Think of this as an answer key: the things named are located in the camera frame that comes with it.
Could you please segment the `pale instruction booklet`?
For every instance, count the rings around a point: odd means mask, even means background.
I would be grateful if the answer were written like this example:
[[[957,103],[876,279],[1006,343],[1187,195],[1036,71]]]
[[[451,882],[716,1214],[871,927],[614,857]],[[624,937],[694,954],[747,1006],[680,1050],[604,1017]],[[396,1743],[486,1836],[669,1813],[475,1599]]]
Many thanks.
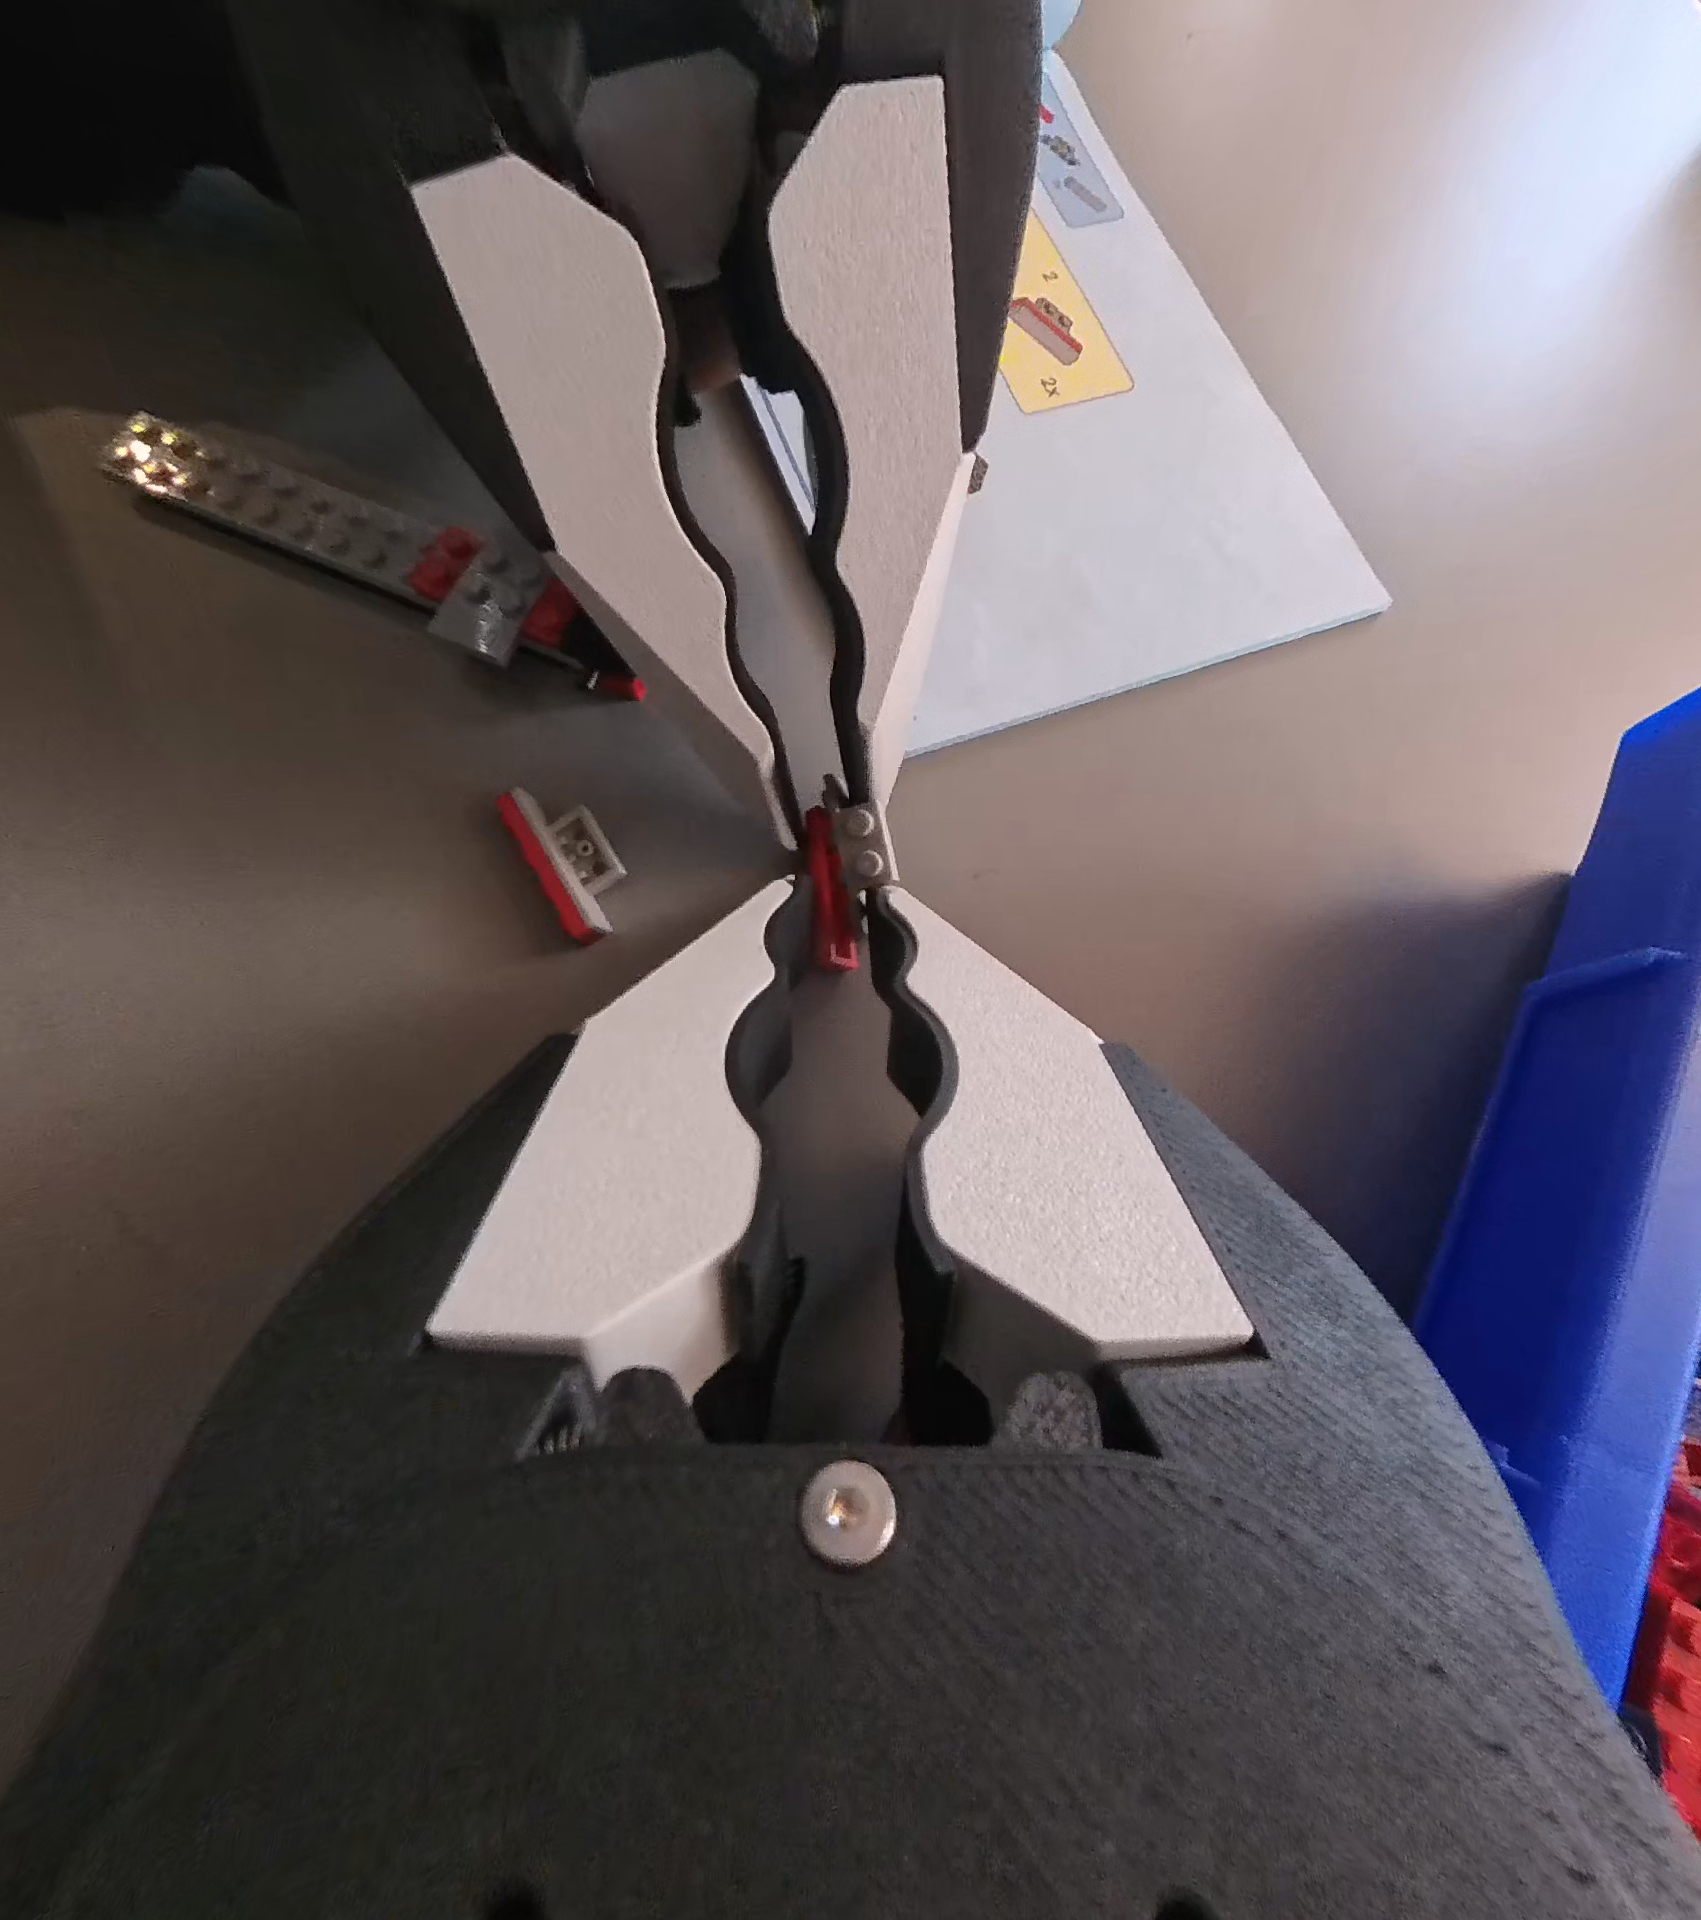
[[[772,403],[772,418],[803,418],[808,433],[811,564],[839,630],[830,719],[845,774],[858,751],[839,697],[864,641],[816,530],[816,497],[841,466],[816,448],[836,440],[836,418],[791,327],[786,349],[793,396]],[[1058,57],[1038,61],[1008,329],[965,457],[909,756],[1388,607]]]

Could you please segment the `grey toy brick plate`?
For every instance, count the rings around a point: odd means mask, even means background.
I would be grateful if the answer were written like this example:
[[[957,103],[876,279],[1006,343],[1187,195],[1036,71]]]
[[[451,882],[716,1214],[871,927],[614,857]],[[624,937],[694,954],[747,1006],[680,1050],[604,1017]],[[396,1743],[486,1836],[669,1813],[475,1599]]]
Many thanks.
[[[610,845],[584,805],[576,805],[551,820],[551,842],[567,868],[576,890],[590,897],[604,897],[626,876],[624,857]]]

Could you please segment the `person's left forearm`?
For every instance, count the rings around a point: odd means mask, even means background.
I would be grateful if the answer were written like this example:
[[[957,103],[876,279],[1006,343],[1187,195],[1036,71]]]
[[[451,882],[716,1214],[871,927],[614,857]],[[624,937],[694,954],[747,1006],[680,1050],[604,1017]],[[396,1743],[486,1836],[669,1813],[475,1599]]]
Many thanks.
[[[199,165],[286,200],[224,4],[0,4],[0,210],[158,207]]]

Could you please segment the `long grey studded plate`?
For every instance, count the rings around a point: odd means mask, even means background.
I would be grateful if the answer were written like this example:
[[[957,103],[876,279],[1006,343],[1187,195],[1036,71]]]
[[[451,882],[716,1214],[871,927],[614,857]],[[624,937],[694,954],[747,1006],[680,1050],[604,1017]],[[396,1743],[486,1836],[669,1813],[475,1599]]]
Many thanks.
[[[434,639],[497,669],[508,669],[518,630],[559,639],[596,628],[517,534],[471,530],[486,541],[479,562],[442,604],[426,604],[406,589],[406,576],[439,526],[460,524],[411,518],[154,414],[120,418],[97,466],[145,500],[423,615]]]

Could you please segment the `red toy brick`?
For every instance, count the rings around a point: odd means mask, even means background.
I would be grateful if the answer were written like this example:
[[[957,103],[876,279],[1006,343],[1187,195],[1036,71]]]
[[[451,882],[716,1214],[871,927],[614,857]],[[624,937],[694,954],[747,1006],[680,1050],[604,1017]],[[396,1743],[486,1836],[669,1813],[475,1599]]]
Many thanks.
[[[598,897],[576,890],[576,882],[551,842],[553,818],[537,805],[537,797],[524,786],[508,786],[497,797],[497,812],[561,931],[577,946],[605,941],[614,931],[610,914]]]

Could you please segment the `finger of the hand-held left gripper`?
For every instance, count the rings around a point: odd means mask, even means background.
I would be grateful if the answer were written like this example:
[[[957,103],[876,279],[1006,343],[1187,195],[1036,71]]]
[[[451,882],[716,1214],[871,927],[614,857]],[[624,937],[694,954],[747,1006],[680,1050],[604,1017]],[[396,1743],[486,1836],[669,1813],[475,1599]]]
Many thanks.
[[[864,666],[839,697],[852,790],[887,805],[950,586],[958,436],[950,135],[940,75],[836,89],[767,215],[777,296],[830,407],[816,530]]]
[[[411,183],[545,550],[716,780],[793,854],[777,721],[738,666],[732,582],[673,467],[673,339],[635,231],[517,152]]]

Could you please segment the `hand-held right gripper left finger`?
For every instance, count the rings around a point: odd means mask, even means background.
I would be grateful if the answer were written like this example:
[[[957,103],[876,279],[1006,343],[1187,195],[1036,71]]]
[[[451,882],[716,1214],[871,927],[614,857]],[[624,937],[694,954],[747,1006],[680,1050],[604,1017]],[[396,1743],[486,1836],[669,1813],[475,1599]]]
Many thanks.
[[[772,882],[584,1018],[426,1336],[666,1375],[712,1442],[767,1437],[803,1296],[767,1185],[811,884]]]

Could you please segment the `blue plastic bin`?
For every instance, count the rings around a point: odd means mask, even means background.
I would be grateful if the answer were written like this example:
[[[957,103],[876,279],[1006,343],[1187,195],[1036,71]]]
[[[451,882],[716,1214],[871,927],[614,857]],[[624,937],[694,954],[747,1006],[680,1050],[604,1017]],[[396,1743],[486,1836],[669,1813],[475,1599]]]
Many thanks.
[[[1617,1706],[1701,1348],[1701,688],[1614,751],[1415,1332]]]

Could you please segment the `red toy plate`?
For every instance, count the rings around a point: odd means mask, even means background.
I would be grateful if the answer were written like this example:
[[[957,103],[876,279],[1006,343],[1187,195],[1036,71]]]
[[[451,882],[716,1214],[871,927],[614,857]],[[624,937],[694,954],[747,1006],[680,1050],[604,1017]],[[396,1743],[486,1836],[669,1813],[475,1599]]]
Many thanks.
[[[836,813],[826,805],[803,813],[803,876],[811,889],[811,966],[820,974],[858,971],[858,914],[841,874]]]

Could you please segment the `grey desk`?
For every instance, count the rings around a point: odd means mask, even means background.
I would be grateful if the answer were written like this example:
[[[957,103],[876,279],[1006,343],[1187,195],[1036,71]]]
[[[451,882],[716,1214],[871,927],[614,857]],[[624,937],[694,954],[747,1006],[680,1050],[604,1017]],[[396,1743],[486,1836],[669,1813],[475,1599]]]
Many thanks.
[[[1701,7],[1085,4],[1059,53],[1393,604],[911,763],[909,889],[1409,1307],[1614,743],[1701,684]],[[249,189],[0,210],[0,1797],[286,1287],[772,874],[644,710],[143,518],[133,407],[460,482]],[[624,857],[605,941],[508,786]]]

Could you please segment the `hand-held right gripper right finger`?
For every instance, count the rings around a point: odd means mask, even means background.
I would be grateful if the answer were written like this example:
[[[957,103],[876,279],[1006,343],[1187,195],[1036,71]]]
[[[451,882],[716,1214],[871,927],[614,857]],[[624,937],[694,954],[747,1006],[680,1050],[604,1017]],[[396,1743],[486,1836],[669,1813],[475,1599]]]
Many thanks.
[[[1117,1368],[1254,1356],[1254,1319],[1107,1047],[902,889],[871,902],[887,1079],[911,1105],[902,1428],[984,1445],[1062,1375],[1091,1436]]]

